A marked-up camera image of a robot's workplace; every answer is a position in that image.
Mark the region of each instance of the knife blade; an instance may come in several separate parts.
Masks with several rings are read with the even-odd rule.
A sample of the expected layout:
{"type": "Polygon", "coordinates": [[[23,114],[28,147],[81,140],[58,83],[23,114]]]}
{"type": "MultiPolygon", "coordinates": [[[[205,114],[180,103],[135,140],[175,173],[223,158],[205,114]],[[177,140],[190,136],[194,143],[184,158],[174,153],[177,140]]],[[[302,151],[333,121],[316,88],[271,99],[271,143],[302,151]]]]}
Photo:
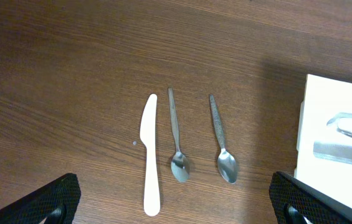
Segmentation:
{"type": "Polygon", "coordinates": [[[146,148],[144,212],[149,216],[157,215],[161,207],[155,153],[155,118],[157,100],[158,97],[155,94],[151,94],[148,98],[140,126],[140,139],[146,148]]]}

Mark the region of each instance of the silver spoon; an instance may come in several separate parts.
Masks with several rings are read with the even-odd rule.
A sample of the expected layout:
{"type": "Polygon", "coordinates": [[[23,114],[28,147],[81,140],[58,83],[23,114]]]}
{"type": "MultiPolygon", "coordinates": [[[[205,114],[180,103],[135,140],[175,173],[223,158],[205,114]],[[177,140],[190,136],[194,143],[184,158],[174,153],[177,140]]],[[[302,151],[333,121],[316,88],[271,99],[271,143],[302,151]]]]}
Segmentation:
{"type": "Polygon", "coordinates": [[[171,88],[169,88],[169,104],[171,130],[173,132],[174,143],[176,145],[176,153],[171,160],[171,172],[179,182],[185,182],[189,179],[189,162],[187,157],[180,150],[176,106],[174,105],[173,90],[171,88]]]}
{"type": "Polygon", "coordinates": [[[217,140],[219,141],[219,145],[221,148],[219,158],[217,159],[217,166],[223,178],[226,181],[228,181],[228,183],[233,184],[237,181],[238,169],[239,169],[238,164],[235,161],[234,157],[226,150],[226,143],[225,143],[226,140],[224,138],[224,132],[221,125],[220,115],[217,110],[216,102],[214,101],[213,95],[209,95],[209,99],[211,102],[214,130],[216,132],[216,137],[217,137],[217,140]]]}

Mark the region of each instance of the spoon handle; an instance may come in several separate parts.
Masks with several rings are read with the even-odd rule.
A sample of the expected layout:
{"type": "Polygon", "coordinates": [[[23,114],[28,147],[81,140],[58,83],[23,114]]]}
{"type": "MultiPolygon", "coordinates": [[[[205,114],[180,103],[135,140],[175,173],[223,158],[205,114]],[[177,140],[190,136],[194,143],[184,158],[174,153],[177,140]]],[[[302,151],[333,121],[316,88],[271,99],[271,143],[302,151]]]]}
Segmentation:
{"type": "Polygon", "coordinates": [[[214,101],[214,96],[212,94],[209,95],[209,100],[211,102],[211,110],[212,110],[212,119],[214,131],[216,132],[217,140],[219,141],[219,145],[221,149],[226,149],[225,138],[223,127],[221,125],[220,114],[216,106],[216,102],[214,101]]]}
{"type": "Polygon", "coordinates": [[[180,140],[179,140],[179,130],[178,121],[176,114],[176,105],[174,104],[173,89],[168,89],[169,93],[169,104],[170,104],[170,120],[171,120],[171,130],[173,132],[174,143],[176,144],[176,150],[180,151],[180,140]]]}

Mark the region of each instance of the wood grain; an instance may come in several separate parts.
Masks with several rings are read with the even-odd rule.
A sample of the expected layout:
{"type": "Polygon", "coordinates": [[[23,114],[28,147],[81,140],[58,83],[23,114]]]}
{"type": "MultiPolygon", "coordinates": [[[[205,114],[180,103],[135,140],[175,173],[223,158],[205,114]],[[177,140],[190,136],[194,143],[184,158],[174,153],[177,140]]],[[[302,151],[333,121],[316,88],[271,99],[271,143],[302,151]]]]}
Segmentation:
{"type": "Polygon", "coordinates": [[[276,223],[268,187],[296,166],[308,73],[352,82],[352,1],[0,1],[0,208],[73,172],[74,223],[276,223]],[[185,184],[169,167],[169,86],[193,162],[185,184]],[[139,138],[151,93],[153,218],[139,138]],[[235,185],[216,168],[211,93],[235,185]]]}

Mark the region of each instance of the dark brown wooden surface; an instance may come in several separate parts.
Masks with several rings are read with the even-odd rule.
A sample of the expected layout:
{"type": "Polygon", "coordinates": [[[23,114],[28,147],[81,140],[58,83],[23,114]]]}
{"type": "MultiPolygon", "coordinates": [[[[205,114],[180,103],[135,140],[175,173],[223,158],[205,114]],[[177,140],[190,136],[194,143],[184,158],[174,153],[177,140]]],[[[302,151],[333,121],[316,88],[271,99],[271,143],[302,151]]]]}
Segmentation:
{"type": "Polygon", "coordinates": [[[307,73],[352,82],[352,1],[0,1],[0,208],[73,172],[74,223],[276,223],[268,187],[296,166],[307,73]],[[169,86],[193,163],[185,184],[169,168],[169,86]],[[153,218],[139,138],[151,93],[153,218]],[[235,185],[216,168],[210,93],[235,185]]]}

